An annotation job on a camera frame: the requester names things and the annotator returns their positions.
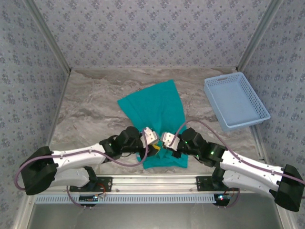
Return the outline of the teal t-shirt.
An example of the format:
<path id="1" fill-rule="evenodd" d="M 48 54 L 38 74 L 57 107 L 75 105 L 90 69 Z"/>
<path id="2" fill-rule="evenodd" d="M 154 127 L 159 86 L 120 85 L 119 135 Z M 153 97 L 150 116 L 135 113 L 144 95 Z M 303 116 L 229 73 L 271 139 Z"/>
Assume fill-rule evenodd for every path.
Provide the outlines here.
<path id="1" fill-rule="evenodd" d="M 133 126 L 141 131 L 149 127 L 159 136 L 164 132 L 174 134 L 185 122 L 183 104 L 173 80 L 134 92 L 118 100 L 118 105 Z M 170 150 L 164 148 L 156 155 L 148 156 L 143 163 L 144 169 L 187 166 L 187 155 L 175 158 Z"/>

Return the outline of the light blue plastic basket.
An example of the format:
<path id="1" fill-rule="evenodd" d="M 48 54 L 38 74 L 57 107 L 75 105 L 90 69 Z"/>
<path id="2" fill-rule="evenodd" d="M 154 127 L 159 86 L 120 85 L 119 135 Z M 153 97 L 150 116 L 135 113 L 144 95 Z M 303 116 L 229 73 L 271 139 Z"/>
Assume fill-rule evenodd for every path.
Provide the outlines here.
<path id="1" fill-rule="evenodd" d="M 233 131 L 271 118 L 242 72 L 204 80 L 203 88 L 223 131 Z"/>

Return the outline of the grey metal panel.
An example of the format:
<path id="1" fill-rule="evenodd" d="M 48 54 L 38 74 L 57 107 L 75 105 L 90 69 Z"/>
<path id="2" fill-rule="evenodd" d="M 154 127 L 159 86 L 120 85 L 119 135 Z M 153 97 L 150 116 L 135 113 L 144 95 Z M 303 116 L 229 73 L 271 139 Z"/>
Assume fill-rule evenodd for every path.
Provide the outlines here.
<path id="1" fill-rule="evenodd" d="M 273 205 L 241 201 L 212 204 L 106 204 L 83 210 L 72 204 L 38 204 L 27 229 L 284 229 Z"/>

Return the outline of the aluminium mounting rail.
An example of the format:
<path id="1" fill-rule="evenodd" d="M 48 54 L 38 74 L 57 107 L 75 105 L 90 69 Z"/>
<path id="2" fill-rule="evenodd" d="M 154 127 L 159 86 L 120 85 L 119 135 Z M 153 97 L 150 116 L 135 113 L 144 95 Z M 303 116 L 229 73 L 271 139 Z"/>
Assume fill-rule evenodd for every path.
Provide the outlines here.
<path id="1" fill-rule="evenodd" d="M 135 174 L 135 175 L 102 175 L 112 177 L 112 193 L 188 193 L 198 192 L 196 174 Z M 229 188 L 238 188 L 241 192 L 254 192 L 264 196 L 271 195 L 264 184 L 233 173 L 228 178 Z M 71 192 L 72 194 L 91 194 L 96 192 Z"/>

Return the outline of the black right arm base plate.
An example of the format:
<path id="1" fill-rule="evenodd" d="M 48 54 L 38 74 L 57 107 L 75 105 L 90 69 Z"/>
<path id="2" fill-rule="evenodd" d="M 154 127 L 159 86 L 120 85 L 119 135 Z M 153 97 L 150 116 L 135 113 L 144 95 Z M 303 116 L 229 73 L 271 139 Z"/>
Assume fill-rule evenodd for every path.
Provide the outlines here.
<path id="1" fill-rule="evenodd" d="M 199 192 L 225 192 L 225 191 L 238 191 L 238 188 L 229 188 L 223 183 L 222 178 L 215 178 L 213 176 L 197 176 L 196 187 Z"/>

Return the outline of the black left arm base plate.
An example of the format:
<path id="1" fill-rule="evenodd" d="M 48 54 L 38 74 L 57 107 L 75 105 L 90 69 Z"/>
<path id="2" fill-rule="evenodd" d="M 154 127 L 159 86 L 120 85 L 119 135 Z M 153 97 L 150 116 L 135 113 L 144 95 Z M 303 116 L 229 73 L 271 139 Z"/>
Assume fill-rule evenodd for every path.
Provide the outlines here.
<path id="1" fill-rule="evenodd" d="M 71 192 L 110 192 L 112 190 L 112 177 L 97 177 L 96 181 L 89 181 L 83 187 L 70 186 Z"/>

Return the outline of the aluminium table side rail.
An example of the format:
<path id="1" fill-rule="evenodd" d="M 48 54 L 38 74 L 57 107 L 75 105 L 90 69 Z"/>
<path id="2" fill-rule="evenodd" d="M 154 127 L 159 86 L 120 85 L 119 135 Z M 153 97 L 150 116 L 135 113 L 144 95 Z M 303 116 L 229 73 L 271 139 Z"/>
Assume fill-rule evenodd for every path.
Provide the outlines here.
<path id="1" fill-rule="evenodd" d="M 242 72 L 237 72 L 237 74 L 240 75 L 237 80 L 238 86 L 241 86 L 241 89 L 244 92 L 246 99 L 249 101 L 251 111 L 253 111 L 253 113 L 255 114 L 255 118 L 252 118 L 251 121 L 247 122 L 247 125 L 250 127 L 251 133 L 254 137 L 254 142 L 259 156 L 259 160 L 266 163 L 268 159 L 263 140 L 257 125 L 261 124 L 263 121 L 268 120 L 270 118 L 270 114 L 268 113 L 262 101 L 259 99 L 251 84 L 248 82 L 245 75 Z"/>
<path id="2" fill-rule="evenodd" d="M 52 136 L 54 134 L 54 131 L 55 131 L 55 128 L 56 128 L 56 125 L 57 125 L 58 117 L 59 117 L 60 110 L 61 110 L 62 101 L 63 101 L 64 95 L 65 95 L 65 91 L 66 91 L 66 88 L 67 88 L 67 84 L 68 84 L 70 75 L 71 75 L 71 72 L 68 73 L 68 75 L 67 75 L 67 77 L 64 81 L 62 90 L 61 90 L 61 94 L 60 94 L 60 97 L 59 97 L 59 102 L 58 102 L 56 110 L 55 110 L 55 116 L 54 116 L 52 124 L 51 124 L 50 133 L 48 134 L 48 137 L 47 137 L 47 140 L 46 140 L 46 145 L 47 146 L 49 146 L 50 143 L 51 143 Z"/>

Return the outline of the short aluminium frame leg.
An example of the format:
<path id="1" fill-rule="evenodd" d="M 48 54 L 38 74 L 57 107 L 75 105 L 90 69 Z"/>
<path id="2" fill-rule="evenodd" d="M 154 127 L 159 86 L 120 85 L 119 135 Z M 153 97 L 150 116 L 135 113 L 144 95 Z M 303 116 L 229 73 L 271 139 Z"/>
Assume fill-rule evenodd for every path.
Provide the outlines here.
<path id="1" fill-rule="evenodd" d="M 27 229 L 36 196 L 25 195 L 20 202 L 12 229 Z"/>
<path id="2" fill-rule="evenodd" d="M 278 204 L 276 204 L 276 208 L 284 229 L 298 229 L 294 212 L 286 210 Z"/>

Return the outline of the aluminium frame post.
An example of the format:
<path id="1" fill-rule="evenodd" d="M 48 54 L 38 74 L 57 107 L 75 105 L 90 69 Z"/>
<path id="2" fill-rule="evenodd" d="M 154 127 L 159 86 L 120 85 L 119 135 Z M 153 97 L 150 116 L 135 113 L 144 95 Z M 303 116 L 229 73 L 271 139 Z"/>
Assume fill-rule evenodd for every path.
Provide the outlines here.
<path id="1" fill-rule="evenodd" d="M 250 61 L 252 55 L 254 54 L 256 48 L 258 47 L 260 41 L 262 40 L 265 32 L 267 31 L 270 23 L 278 12 L 280 6 L 284 0 L 270 0 L 265 12 L 263 13 L 257 28 L 255 29 L 251 39 L 238 63 L 236 66 L 237 72 L 242 72 L 248 62 Z"/>
<path id="2" fill-rule="evenodd" d="M 70 75 L 71 68 L 68 65 L 60 47 L 58 46 L 57 42 L 55 41 L 55 37 L 53 36 L 51 30 L 49 29 L 43 15 L 41 14 L 38 6 L 36 5 L 34 0 L 22 0 L 27 7 L 28 11 L 30 12 L 33 20 L 37 24 L 42 33 L 45 41 L 49 45 L 50 49 L 52 50 L 53 54 L 55 55 L 59 65 L 64 70 L 64 72 Z"/>

